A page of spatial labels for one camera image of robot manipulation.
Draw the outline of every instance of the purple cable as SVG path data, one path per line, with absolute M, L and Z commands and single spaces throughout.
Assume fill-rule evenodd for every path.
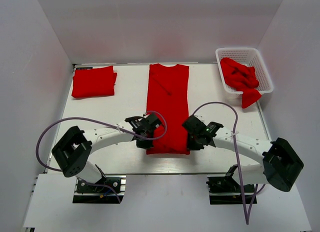
M 71 121 L 71 120 L 80 120 L 80 121 L 89 121 L 89 122 L 93 122 L 93 123 L 96 123 L 96 124 L 100 124 L 100 125 L 103 125 L 103 126 L 107 126 L 109 128 L 112 128 L 112 129 L 119 129 L 120 131 L 122 132 L 125 132 L 125 133 L 128 133 L 128 134 L 131 134 L 133 136 L 136 136 L 140 139 L 144 139 L 146 141 L 155 141 L 155 140 L 158 140 L 160 138 L 162 138 L 166 132 L 167 132 L 167 121 L 165 120 L 165 118 L 162 116 L 162 114 L 160 114 L 159 112 L 157 111 L 153 111 L 153 110 L 150 110 L 150 111 L 147 111 L 146 113 L 155 113 L 157 115 L 159 115 L 161 117 L 161 119 L 163 120 L 164 122 L 164 132 L 162 135 L 158 136 L 158 137 L 155 137 L 155 138 L 147 138 L 147 137 L 143 137 L 139 134 L 136 134 L 132 131 L 129 131 L 129 130 L 126 130 L 124 128 L 118 128 L 117 126 L 113 125 L 113 124 L 109 124 L 109 123 L 105 123 L 105 122 L 102 122 L 102 121 L 98 121 L 98 120 L 95 120 L 95 119 L 91 119 L 91 118 L 84 118 L 84 117 L 69 117 L 69 118 L 62 118 L 62 119 L 59 119 L 57 120 L 56 122 L 53 122 L 52 124 L 50 124 L 47 128 L 45 128 L 45 130 L 41 133 L 37 143 L 36 143 L 36 146 L 35 146 L 35 156 L 36 156 L 36 159 L 38 160 L 38 162 L 40 163 L 40 165 L 42 165 L 43 167 L 49 169 L 49 170 L 52 170 L 52 171 L 58 171 L 58 172 L 61 172 L 61 169 L 58 169 L 58 168 L 53 168 L 53 167 L 50 167 L 49 165 L 43 163 L 40 159 L 40 156 L 39 156 L 39 147 L 40 147 L 40 142 L 41 140 L 43 139 L 43 137 L 45 136 L 45 134 L 48 132 L 48 130 L 50 130 L 53 126 L 61 123 L 61 122 L 64 122 L 64 121 Z
M 200 105 L 194 112 L 192 115 L 195 115 L 195 113 L 200 109 L 202 108 L 203 106 L 206 106 L 206 105 L 210 105 L 210 104 L 220 104 L 220 105 L 224 105 L 224 106 L 227 106 L 229 107 L 235 114 L 235 120 L 234 120 L 234 124 L 233 124 L 233 129 L 232 129 L 232 132 L 233 132 L 233 144 L 234 144 L 234 152 L 235 152 L 235 157 L 236 157 L 236 163 L 237 163 L 237 166 L 238 166 L 238 171 L 239 171 L 239 180 L 240 180 L 240 191 L 241 191 L 241 198 L 242 198 L 242 205 L 243 205 L 243 212 L 244 212 L 244 218 L 245 218 L 245 223 L 247 225 L 249 225 L 249 219 L 250 219 L 250 213 L 251 213 L 251 208 L 252 208 L 252 205 L 255 201 L 255 198 L 256 198 L 256 195 L 258 193 L 260 193 L 264 187 L 265 187 L 265 184 L 261 187 L 261 189 L 259 191 L 258 190 L 258 184 L 255 185 L 255 188 L 254 188 L 254 193 L 251 195 L 252 198 L 251 198 L 251 201 L 250 201 L 250 204 L 249 204 L 249 209 L 247 211 L 247 205 L 246 205 L 246 196 L 245 196 L 245 187 L 244 187 L 244 181 L 243 181 L 243 176 L 242 176 L 242 171 L 241 171 L 241 164 L 240 164 L 240 156 L 239 156 L 239 151 L 238 151 L 238 146 L 237 146 L 237 140 L 236 140 L 236 126 L 237 126 L 237 123 L 238 123 L 238 113 L 236 112 L 236 110 L 229 104 L 227 103 L 224 103 L 224 102 L 218 102 L 218 101 L 215 101 L 215 102 L 208 102 L 208 103 L 204 103 L 202 105 Z

